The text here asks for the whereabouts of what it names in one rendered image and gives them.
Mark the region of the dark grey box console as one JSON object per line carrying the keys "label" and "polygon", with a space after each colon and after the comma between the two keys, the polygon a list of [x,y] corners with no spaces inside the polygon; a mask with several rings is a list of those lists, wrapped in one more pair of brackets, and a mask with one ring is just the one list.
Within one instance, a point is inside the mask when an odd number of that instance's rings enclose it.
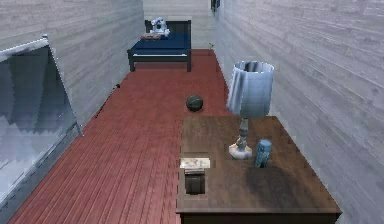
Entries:
{"label": "dark grey box console", "polygon": [[185,189],[190,195],[205,193],[205,170],[186,169],[185,170]]}

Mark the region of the dark round ball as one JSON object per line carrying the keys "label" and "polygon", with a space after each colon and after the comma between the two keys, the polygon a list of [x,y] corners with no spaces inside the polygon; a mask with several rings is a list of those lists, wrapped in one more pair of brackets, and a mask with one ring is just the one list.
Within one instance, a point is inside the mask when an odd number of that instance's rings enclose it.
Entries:
{"label": "dark round ball", "polygon": [[203,108],[203,98],[199,95],[191,95],[186,100],[186,107],[191,112],[198,112]]}

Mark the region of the pale flat book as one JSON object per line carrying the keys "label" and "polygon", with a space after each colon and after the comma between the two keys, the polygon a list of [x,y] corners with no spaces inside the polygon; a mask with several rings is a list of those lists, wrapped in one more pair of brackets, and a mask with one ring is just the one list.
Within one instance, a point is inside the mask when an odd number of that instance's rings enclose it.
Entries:
{"label": "pale flat book", "polygon": [[210,167],[209,158],[181,158],[180,167],[183,169],[207,169]]}

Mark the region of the pale blue table lamp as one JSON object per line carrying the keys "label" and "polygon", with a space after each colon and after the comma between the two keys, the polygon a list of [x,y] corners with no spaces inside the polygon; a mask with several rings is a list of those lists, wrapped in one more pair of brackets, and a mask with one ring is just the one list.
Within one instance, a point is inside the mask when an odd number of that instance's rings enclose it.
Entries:
{"label": "pale blue table lamp", "polygon": [[237,160],[252,156],[247,146],[250,119],[265,117],[270,111],[274,67],[260,61],[240,61],[233,66],[233,75],[226,108],[241,118],[239,137],[229,146],[229,154]]}

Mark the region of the dark blue bed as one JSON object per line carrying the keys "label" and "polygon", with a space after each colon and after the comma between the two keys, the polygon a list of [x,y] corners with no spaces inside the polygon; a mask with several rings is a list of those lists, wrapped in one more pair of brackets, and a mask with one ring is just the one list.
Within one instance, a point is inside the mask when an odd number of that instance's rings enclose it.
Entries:
{"label": "dark blue bed", "polygon": [[191,21],[169,21],[170,34],[155,40],[139,40],[127,50],[130,71],[136,62],[185,62],[191,71]]}

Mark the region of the blue cylindrical vase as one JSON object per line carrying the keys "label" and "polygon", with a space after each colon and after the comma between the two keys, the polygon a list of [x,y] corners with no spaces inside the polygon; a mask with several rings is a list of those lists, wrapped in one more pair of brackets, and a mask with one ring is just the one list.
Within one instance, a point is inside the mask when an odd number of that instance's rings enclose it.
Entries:
{"label": "blue cylindrical vase", "polygon": [[271,153],[272,143],[268,139],[261,139],[257,144],[254,164],[258,168],[265,168]]}

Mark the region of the dark brown wooden table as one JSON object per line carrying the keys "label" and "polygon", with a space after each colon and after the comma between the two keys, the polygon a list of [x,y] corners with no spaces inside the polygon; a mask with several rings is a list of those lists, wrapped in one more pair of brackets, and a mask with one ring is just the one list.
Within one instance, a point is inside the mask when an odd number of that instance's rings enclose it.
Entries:
{"label": "dark brown wooden table", "polygon": [[209,158],[205,193],[189,195],[185,171],[178,171],[176,213],[181,224],[336,224],[335,200],[275,116],[249,122],[248,145],[272,142],[265,168],[252,158],[234,160],[228,147],[237,140],[234,116],[187,116],[182,158]]}

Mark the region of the white crumpled pillow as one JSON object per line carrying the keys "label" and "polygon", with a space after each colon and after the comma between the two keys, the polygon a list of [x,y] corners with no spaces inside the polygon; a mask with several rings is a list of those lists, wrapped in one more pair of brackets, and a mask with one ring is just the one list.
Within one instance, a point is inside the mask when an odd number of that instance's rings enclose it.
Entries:
{"label": "white crumpled pillow", "polygon": [[156,19],[152,20],[151,25],[151,33],[163,36],[168,36],[170,34],[170,30],[167,27],[167,23],[162,17],[157,17]]}

